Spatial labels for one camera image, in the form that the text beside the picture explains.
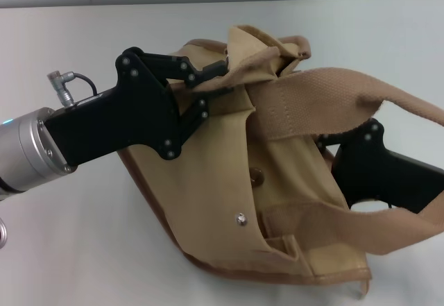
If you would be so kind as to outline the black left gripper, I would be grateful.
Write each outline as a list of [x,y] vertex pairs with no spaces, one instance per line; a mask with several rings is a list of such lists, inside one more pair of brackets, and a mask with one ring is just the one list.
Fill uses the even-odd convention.
[[115,62],[117,84],[98,96],[55,111],[44,125],[66,161],[91,161],[132,145],[151,147],[173,160],[181,146],[208,118],[207,99],[196,99],[179,116],[167,81],[186,88],[224,76],[220,60],[197,70],[186,56],[125,50]]

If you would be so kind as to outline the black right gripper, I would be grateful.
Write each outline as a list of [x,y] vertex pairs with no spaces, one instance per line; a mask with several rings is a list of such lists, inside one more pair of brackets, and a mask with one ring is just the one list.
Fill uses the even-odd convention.
[[384,127],[371,118],[339,134],[322,134],[318,148],[339,145],[332,175],[347,204],[385,202],[419,213],[443,191],[443,170],[388,150]]

